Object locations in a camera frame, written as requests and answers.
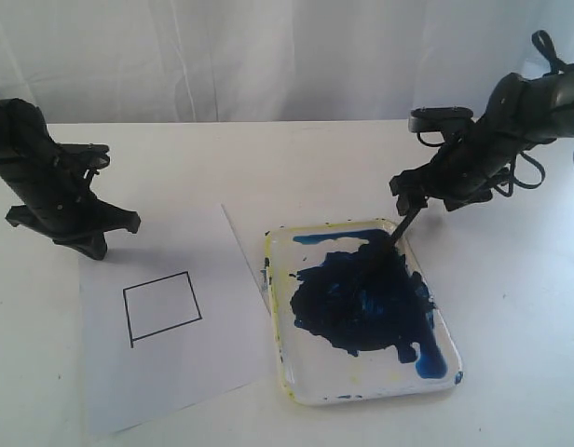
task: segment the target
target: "white table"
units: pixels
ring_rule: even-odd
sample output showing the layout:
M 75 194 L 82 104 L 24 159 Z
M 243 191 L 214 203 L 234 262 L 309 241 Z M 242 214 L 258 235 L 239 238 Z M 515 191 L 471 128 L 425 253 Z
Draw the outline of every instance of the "white table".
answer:
M 433 154 L 404 121 L 49 128 L 109 144 L 94 190 L 143 220 L 225 204 L 258 280 L 266 230 L 397 219 L 389 179 Z M 453 213 L 433 202 L 408 233 L 464 360 L 456 389 L 311 408 L 268 377 L 101 439 L 83 422 L 78 254 L 9 227 L 18 200 L 0 181 L 0 447 L 574 445 L 573 146 L 533 151 L 541 189 Z

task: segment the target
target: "black line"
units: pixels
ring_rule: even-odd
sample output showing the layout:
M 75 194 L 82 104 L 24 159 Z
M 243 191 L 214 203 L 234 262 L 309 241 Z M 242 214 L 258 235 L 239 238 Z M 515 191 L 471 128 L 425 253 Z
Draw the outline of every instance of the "black line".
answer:
M 163 280 L 165 280 L 165 279 L 174 278 L 174 277 L 179 277 L 179 276 L 181 276 L 181 275 L 187 275 L 187 277 L 189 278 L 189 275 L 188 275 L 187 272 L 181 272 L 181 273 L 176 273 L 175 275 L 169 275 L 168 277 L 159 278 L 159 279 L 153 279 L 152 281 L 143 282 L 142 284 L 138 284 L 137 286 L 127 287 L 126 289 L 124 289 L 124 291 L 129 291 L 129 290 L 131 290 L 131 289 L 136 289 L 137 287 L 147 286 L 148 284 L 152 284 L 153 282 L 159 282 L 159 281 L 163 281 Z
M 134 347 L 134 340 L 131 335 L 130 311 L 128 310 L 128 298 L 126 297 L 126 290 L 123 291 L 123 304 L 126 307 L 126 319 L 128 320 L 128 334 L 130 335 L 130 347 Z
M 175 326 L 170 326 L 169 328 L 161 329 L 160 331 L 151 332 L 151 333 L 148 333 L 147 335 L 141 335 L 140 337 L 134 338 L 133 341 L 137 342 L 138 340 L 142 340 L 143 338 L 150 337 L 152 335 L 157 335 L 157 334 L 162 333 L 162 332 L 170 331 L 171 329 L 179 328 L 181 326 L 185 326 L 186 324 L 190 324 L 190 323 L 193 323 L 195 321 L 200 321 L 201 319 L 202 319 L 202 317 L 190 319 L 189 321 L 176 324 Z
M 200 314 L 200 306 L 198 305 L 198 300 L 196 299 L 196 293 L 194 292 L 194 288 L 192 287 L 192 279 L 190 279 L 190 274 L 185 272 L 187 276 L 187 283 L 190 285 L 190 291 L 192 291 L 192 298 L 194 298 L 194 304 L 196 305 L 196 310 L 198 311 L 198 316 L 202 318 L 202 314 Z

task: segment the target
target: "sheet of paper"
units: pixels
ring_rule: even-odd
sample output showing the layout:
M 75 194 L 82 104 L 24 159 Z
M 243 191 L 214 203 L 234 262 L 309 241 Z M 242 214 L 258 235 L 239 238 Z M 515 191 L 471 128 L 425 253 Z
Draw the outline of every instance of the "sheet of paper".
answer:
M 275 370 L 270 318 L 221 206 L 143 219 L 80 260 L 89 432 L 141 424 Z

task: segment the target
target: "white tray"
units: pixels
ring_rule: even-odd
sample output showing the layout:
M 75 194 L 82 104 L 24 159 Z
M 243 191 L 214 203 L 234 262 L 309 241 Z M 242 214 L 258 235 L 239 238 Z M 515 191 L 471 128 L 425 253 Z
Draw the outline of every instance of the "white tray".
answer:
M 321 265 L 329 252 L 354 253 L 362 244 L 368 243 L 350 232 L 381 230 L 391 233 L 394 228 L 395 224 L 392 222 L 375 220 L 284 228 L 267 235 L 266 277 L 280 365 L 280 381 L 295 401 L 306 405 L 323 405 L 367 400 L 436 391 L 460 382 L 463 376 L 461 361 L 435 305 L 432 310 L 430 306 L 426 306 L 425 314 L 421 313 L 420 316 L 425 317 L 428 325 L 428 332 L 423 333 L 433 333 L 436 352 L 440 350 L 445 366 L 438 360 L 440 367 L 432 368 L 433 371 L 428 374 L 423 371 L 425 368 L 420 361 L 422 357 L 417 342 L 411 344 L 417 352 L 416 361 L 408 359 L 409 362 L 401 363 L 398 349 L 394 345 L 378 350 L 359 351 L 355 357 L 356 352 L 349 353 L 346 349 L 333 347 L 323 336 L 313 335 L 307 329 L 295 326 L 296 317 L 291 300 L 302 284 L 298 279 L 298 272 Z M 346 237 L 339 235 L 345 232 L 349 233 Z M 405 255 L 409 276 L 414 272 L 421 275 L 416 259 L 404 238 L 397 244 L 397 250 Z M 423 286 L 422 292 L 428 297 L 427 287 Z M 431 294 L 425 301 L 433 304 Z

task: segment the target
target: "dark blue paint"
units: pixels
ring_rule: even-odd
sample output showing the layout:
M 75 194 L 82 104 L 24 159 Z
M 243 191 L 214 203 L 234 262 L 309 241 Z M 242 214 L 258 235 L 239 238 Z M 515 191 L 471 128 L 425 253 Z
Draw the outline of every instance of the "dark blue paint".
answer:
M 362 230 L 294 237 L 312 245 L 324 240 L 355 237 L 367 240 L 358 251 L 335 251 L 324 262 L 297 272 L 302 283 L 291 307 L 295 326 L 326 338 L 331 345 L 357 357 L 394 345 L 401 363 L 416 363 L 423 378 L 442 378 L 446 363 L 433 333 L 433 303 L 421 275 L 409 275 L 404 255 L 384 252 L 389 234 Z M 363 278 L 369 263 L 379 260 L 380 270 Z M 419 353 L 412 347 L 419 344 Z

